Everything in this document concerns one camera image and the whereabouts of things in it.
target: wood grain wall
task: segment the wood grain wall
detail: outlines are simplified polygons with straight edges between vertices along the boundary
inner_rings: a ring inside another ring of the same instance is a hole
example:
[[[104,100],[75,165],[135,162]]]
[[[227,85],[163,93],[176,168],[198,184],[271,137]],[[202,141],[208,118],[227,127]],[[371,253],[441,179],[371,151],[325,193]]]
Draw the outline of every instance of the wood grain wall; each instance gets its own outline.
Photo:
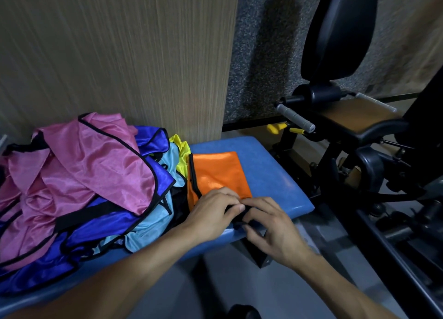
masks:
[[[220,137],[237,0],[0,0],[0,135],[120,112]]]

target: right hand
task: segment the right hand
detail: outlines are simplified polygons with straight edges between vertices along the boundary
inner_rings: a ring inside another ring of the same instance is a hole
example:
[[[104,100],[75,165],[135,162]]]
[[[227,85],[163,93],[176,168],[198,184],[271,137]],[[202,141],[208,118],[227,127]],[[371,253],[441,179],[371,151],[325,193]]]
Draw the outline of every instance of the right hand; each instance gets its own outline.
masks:
[[[276,262],[297,271],[314,254],[290,217],[272,198],[259,197],[240,202],[255,207],[246,213],[243,221],[256,220],[266,228],[263,237],[251,226],[244,225],[246,238]]]

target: blue vinyl cushion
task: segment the blue vinyl cushion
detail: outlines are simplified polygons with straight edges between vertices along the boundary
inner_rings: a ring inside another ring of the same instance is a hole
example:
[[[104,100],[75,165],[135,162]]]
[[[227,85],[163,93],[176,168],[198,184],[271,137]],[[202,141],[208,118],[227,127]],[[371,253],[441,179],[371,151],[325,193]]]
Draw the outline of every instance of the blue vinyl cushion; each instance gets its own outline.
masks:
[[[191,152],[196,154],[228,151],[237,152],[252,196],[272,197],[291,218],[307,214],[314,209],[294,180],[254,137],[236,137],[191,145]],[[219,238],[191,249],[182,260],[244,237],[242,229],[234,230],[230,226]],[[51,300],[105,266],[128,255],[123,249],[110,250],[102,257],[84,262],[78,271],[46,288],[18,297],[0,297],[0,317],[26,306]]]

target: black pad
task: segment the black pad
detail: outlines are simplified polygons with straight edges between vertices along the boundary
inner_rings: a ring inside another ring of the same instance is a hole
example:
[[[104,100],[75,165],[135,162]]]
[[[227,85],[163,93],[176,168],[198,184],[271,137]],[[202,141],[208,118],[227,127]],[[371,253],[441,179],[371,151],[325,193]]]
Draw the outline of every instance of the black pad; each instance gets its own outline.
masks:
[[[303,50],[304,79],[341,79],[357,70],[372,40],[377,2],[320,0]]]

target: gray floor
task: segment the gray floor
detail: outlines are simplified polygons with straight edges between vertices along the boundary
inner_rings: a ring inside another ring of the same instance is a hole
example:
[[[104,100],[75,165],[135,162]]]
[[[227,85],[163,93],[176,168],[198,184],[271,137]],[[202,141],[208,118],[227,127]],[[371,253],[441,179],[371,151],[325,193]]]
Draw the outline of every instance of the gray floor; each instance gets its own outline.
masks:
[[[412,102],[406,100],[395,105],[404,111]],[[225,132],[222,138],[242,135],[255,136],[267,148],[280,139],[279,135],[267,133],[265,127]],[[318,162],[326,147],[326,142],[313,143],[303,137],[297,138],[294,145],[308,162]],[[389,146],[375,147],[386,152],[395,150]],[[408,213],[410,207],[417,210],[420,205],[389,206]],[[327,206],[303,216],[297,220],[297,226],[308,243],[345,278],[400,318],[407,319]],[[241,251],[241,244],[236,243],[208,252],[201,259],[176,264],[144,295],[129,318],[209,319],[234,304],[253,305],[263,319],[334,318],[318,295],[294,272],[276,262],[259,269]]]

